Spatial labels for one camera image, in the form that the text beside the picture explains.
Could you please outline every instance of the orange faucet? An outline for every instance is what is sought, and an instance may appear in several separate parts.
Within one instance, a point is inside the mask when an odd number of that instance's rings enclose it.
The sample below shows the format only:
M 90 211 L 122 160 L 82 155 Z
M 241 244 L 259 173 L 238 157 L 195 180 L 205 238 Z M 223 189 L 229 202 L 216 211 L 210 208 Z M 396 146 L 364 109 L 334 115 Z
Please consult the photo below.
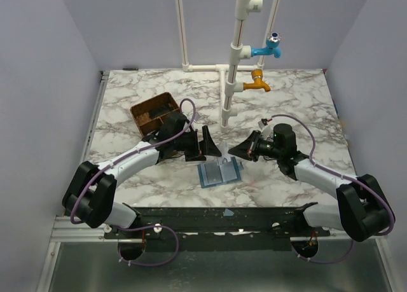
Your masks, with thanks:
M 266 92 L 270 91 L 270 87 L 262 80 L 263 71 L 261 69 L 252 71 L 252 79 L 254 83 L 243 83 L 243 90 L 259 90 L 264 88 Z

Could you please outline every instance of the wall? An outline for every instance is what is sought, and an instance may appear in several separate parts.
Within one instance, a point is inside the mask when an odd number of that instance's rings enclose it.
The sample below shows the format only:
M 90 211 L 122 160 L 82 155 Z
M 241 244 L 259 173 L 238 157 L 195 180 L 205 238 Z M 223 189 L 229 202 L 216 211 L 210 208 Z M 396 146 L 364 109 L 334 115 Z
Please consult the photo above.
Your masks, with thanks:
M 358 174 L 376 176 L 396 214 L 390 248 L 407 287 L 406 0 L 367 0 L 328 68 Z
M 101 69 L 181 67 L 175 0 L 64 0 Z M 251 13 L 246 45 L 260 47 L 273 0 Z M 183 0 L 190 64 L 228 63 L 236 0 Z M 365 0 L 281 0 L 283 56 L 266 68 L 326 68 Z M 255 64 L 258 60 L 242 61 Z
M 175 0 L 64 0 L 102 70 L 181 67 Z
M 0 287 L 35 291 L 100 74 L 62 0 L 0 0 Z

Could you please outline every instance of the marble surface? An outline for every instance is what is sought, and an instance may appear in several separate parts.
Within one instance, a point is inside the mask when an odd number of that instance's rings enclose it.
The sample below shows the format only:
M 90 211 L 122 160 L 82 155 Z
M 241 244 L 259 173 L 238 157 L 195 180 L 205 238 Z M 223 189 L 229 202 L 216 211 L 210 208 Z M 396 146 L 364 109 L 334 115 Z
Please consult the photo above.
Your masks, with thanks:
M 226 142 L 229 147 L 241 143 L 253 129 L 257 129 L 257 122 L 261 118 L 279 113 L 294 115 L 314 133 L 317 161 L 346 173 L 354 173 L 322 71 L 265 71 L 263 79 L 272 91 L 250 90 L 235 94 L 233 105 L 238 108 L 239 115 L 229 120 L 230 129 L 222 134 L 219 127 L 219 73 L 113 71 L 97 121 L 90 160 L 99 163 L 135 146 L 141 136 L 130 114 L 130 107 L 163 92 L 170 92 L 178 104 L 185 97 L 191 98 L 200 114 L 195 128 L 201 130 L 202 125 L 208 125 L 214 142 Z M 239 72 L 237 80 L 251 81 L 250 73 Z M 186 105 L 183 111 L 190 116 L 191 106 Z M 307 132 L 290 119 L 275 119 L 275 123 L 280 122 L 293 126 L 299 149 L 309 154 L 311 140 Z M 184 157 L 166 160 L 144 169 L 120 185 L 115 201 L 132 206 L 162 207 L 299 206 L 311 201 L 322 204 L 336 202 L 313 186 L 283 176 L 273 161 L 243 161 L 243 165 L 241 182 L 202 189 L 196 162 L 186 163 Z

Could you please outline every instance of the marble floor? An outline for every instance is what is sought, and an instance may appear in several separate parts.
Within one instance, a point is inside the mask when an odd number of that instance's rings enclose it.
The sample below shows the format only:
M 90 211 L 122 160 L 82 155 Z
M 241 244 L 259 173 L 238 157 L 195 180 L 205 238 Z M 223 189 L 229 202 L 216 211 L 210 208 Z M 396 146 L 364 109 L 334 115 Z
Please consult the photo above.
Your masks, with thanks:
M 354 173 L 346 140 L 321 70 L 265 71 L 263 79 L 271 92 L 250 90 L 235 94 L 233 105 L 239 115 L 230 119 L 230 128 L 222 134 L 219 127 L 219 73 L 182 70 L 112 71 L 93 137 L 90 160 L 99 163 L 135 146 L 141 136 L 130 114 L 130 107 L 146 99 L 170 92 L 179 104 L 189 97 L 200 114 L 194 124 L 208 125 L 216 144 L 232 147 L 241 143 L 261 118 L 285 113 L 307 124 L 317 140 L 315 159 L 331 168 Z M 251 82 L 249 72 L 239 72 L 238 81 Z M 183 111 L 191 115 L 191 106 Z M 276 118 L 275 123 L 293 126 L 298 148 L 309 154 L 311 140 L 296 122 Z M 200 187 L 197 163 L 184 157 L 166 160 L 139 172 L 120 185 L 115 201 L 132 206 L 247 207 L 298 206 L 317 201 L 335 204 L 328 194 L 305 183 L 283 176 L 277 164 L 263 159 L 243 160 L 242 181 L 213 188 Z

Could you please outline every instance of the blue faucet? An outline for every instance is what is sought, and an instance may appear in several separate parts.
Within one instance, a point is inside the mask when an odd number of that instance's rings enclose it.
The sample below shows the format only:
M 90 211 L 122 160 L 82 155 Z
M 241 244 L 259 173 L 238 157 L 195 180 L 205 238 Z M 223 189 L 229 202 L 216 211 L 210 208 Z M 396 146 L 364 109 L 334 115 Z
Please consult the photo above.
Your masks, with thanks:
M 252 57 L 255 55 L 274 55 L 277 59 L 281 57 L 281 50 L 279 48 L 281 36 L 280 34 L 273 32 L 267 34 L 266 47 L 264 48 L 252 48 Z

